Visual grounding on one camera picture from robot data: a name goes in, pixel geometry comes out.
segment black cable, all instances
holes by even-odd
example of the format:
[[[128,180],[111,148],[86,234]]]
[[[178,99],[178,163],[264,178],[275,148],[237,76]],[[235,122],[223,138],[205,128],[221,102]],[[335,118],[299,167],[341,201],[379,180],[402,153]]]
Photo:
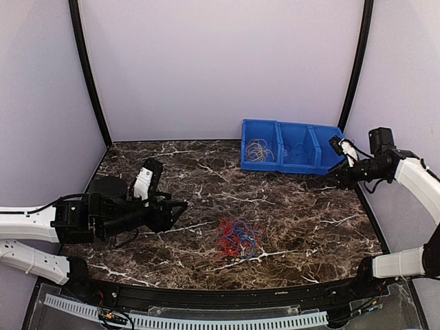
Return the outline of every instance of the black cable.
[[[373,158],[372,155],[369,155],[368,153],[365,153],[364,151],[360,150],[354,143],[352,143],[352,141],[348,140],[348,139],[344,139],[343,141],[348,142],[358,153],[360,153],[361,155],[364,155],[367,158]]]
[[[331,320],[329,322],[336,322],[336,323],[340,323],[340,322],[345,322],[347,318],[351,318],[352,317],[352,313],[355,312],[357,313],[357,316],[360,315],[359,314],[359,310],[363,310],[366,307],[369,307],[369,305],[371,305],[375,300],[377,300],[378,295],[372,297],[372,299],[370,299],[369,301],[367,301],[366,303],[360,305],[359,307],[356,307],[355,310],[350,311],[350,313],[347,313],[343,316],[340,316],[339,318],[336,318],[334,320]]]
[[[341,287],[347,287],[347,286],[349,286],[351,284],[352,284],[352,282],[348,281],[348,282],[343,283],[343,284],[332,285],[331,287],[328,287],[328,288],[324,289],[324,292],[334,291],[336,289],[340,289]]]
[[[437,177],[437,176],[435,175],[434,172],[432,172],[430,169],[428,169],[428,167],[427,167],[426,164],[425,164],[425,160],[424,160],[423,158],[420,159],[420,164],[423,166],[423,168],[426,170],[426,172],[428,172],[428,174],[431,175],[431,177],[433,177],[433,178],[436,179],[438,182],[440,182],[440,178]]]
[[[91,295],[88,298],[80,298],[77,295],[75,295],[68,287],[64,287],[64,290],[68,291],[75,299],[78,299],[79,301],[87,304],[90,300],[92,300],[94,298],[94,296],[96,296],[97,292],[95,292],[93,295]]]
[[[365,307],[365,308],[363,308],[363,309],[361,310],[360,313],[359,313],[359,309],[358,309],[358,310],[357,310],[357,313],[356,313],[355,315],[350,316],[349,318],[345,318],[344,320],[340,320],[340,321],[338,321],[338,322],[346,323],[346,322],[348,322],[348,321],[350,321],[350,320],[352,320],[352,319],[354,319],[354,318],[357,318],[358,316],[361,316],[362,314],[371,313],[372,311],[375,311],[375,310],[377,309],[377,308],[374,308],[374,306],[377,306],[377,305],[373,305],[373,306],[371,306],[371,307]]]
[[[364,188],[365,188],[366,191],[368,191],[369,194],[374,194],[374,192],[376,191],[377,186],[379,186],[379,184],[380,184],[382,181],[385,181],[385,179],[380,179],[380,180],[378,180],[378,181],[375,183],[375,185],[374,185],[374,187],[373,187],[372,190],[370,190],[369,187],[366,186],[366,181],[364,181]]]
[[[347,157],[350,157],[355,163],[358,161],[357,159],[355,159],[352,155],[350,155],[349,153],[345,154]]]
[[[127,244],[133,242],[135,239],[137,239],[137,237],[139,235],[139,228],[136,228],[135,230],[136,230],[136,233],[132,237],[130,237],[129,239],[126,239],[121,244],[113,246],[113,249],[119,249],[119,248],[126,246]]]
[[[123,311],[120,311],[120,310],[114,309],[114,308],[109,309],[109,311],[107,313],[113,313],[114,311],[116,313],[119,313],[122,316],[124,316],[126,318],[126,320],[130,322],[131,330],[135,330],[135,323],[133,322],[133,320],[131,319],[131,317],[127,313],[124,313]],[[103,326],[106,327],[109,330],[119,330],[119,329],[125,328],[125,325],[123,325],[123,324],[121,324],[122,325],[121,327],[118,327],[116,325],[109,324],[108,321],[105,320],[105,319],[103,319],[102,321],[104,322]]]
[[[72,194],[72,195],[67,195],[67,196],[63,196],[58,198],[56,201],[53,201],[47,205],[44,205],[40,208],[37,208],[36,210],[32,210],[32,211],[0,211],[0,215],[33,215],[34,213],[38,213],[42,210],[45,210],[46,208],[49,208],[50,206],[55,206],[56,204],[65,201],[66,199],[71,199],[71,198],[78,198],[78,197],[84,197],[85,194]]]

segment blue plastic bin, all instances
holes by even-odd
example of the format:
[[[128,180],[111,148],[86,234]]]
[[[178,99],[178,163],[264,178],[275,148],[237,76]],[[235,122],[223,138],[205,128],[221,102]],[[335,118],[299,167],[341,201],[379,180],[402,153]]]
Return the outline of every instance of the blue plastic bin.
[[[283,173],[312,174],[320,165],[321,151],[309,125],[277,123],[282,137],[280,171]]]
[[[265,140],[269,155],[266,162],[252,162],[245,159],[246,147],[253,139]],[[241,169],[247,171],[278,171],[281,156],[281,138],[274,120],[244,120],[241,138]]]
[[[313,131],[321,149],[321,162],[315,174],[325,175],[331,167],[344,160],[344,156],[338,156],[331,148],[329,140],[335,135],[343,139],[344,135],[338,127],[313,125]]]
[[[335,135],[344,138],[338,127],[244,120],[241,168],[248,171],[326,175],[331,167],[344,159],[329,144]],[[246,160],[246,147],[253,139],[265,140],[274,159],[269,158],[266,162]]]

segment rubber band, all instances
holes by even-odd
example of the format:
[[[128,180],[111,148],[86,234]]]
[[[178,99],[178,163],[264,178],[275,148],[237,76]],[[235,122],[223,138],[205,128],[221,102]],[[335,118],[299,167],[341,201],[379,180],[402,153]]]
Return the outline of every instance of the rubber band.
[[[254,258],[263,237],[263,227],[258,223],[248,224],[234,217],[220,219],[217,228],[216,261],[224,257],[250,259]]]
[[[301,145],[302,149],[305,150],[305,144],[303,144],[302,142],[298,142],[297,144],[295,144],[294,148],[296,148],[296,146],[298,146],[298,145]]]
[[[275,162],[275,157],[273,152],[267,147],[266,140],[253,139],[246,146],[245,160],[251,162]]]
[[[402,253],[403,251],[399,252],[399,275],[405,282],[408,282],[405,276],[402,275]]]
[[[34,268],[35,266],[35,249],[32,248],[32,262],[29,265],[29,268],[27,270],[25,270],[25,274],[28,275],[29,272],[32,270],[32,268]]]

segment tangled rubber bands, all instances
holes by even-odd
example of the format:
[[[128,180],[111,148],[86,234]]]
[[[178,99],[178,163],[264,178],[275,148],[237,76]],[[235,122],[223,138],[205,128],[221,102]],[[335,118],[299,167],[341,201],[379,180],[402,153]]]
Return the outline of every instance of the tangled rubber bands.
[[[217,257],[250,259],[256,256],[263,237],[263,227],[248,224],[234,217],[220,219],[215,245]]]
[[[275,157],[273,152],[267,147],[266,140],[253,139],[247,144],[245,160],[250,160],[251,162],[275,162]]]

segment dark marble surface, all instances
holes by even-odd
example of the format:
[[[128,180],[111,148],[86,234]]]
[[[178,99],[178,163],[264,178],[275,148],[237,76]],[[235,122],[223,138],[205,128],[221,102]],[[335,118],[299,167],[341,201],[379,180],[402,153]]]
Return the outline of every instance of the dark marble surface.
[[[319,177],[242,171],[239,141],[117,143],[97,177],[132,182],[148,157],[164,163],[159,190],[189,207],[172,230],[153,234],[142,227],[121,249],[65,245],[62,254],[86,259],[94,278],[173,289],[263,289],[348,278],[362,258],[381,253],[353,191],[327,187]],[[219,218],[230,216],[263,225],[258,258],[216,263]]]

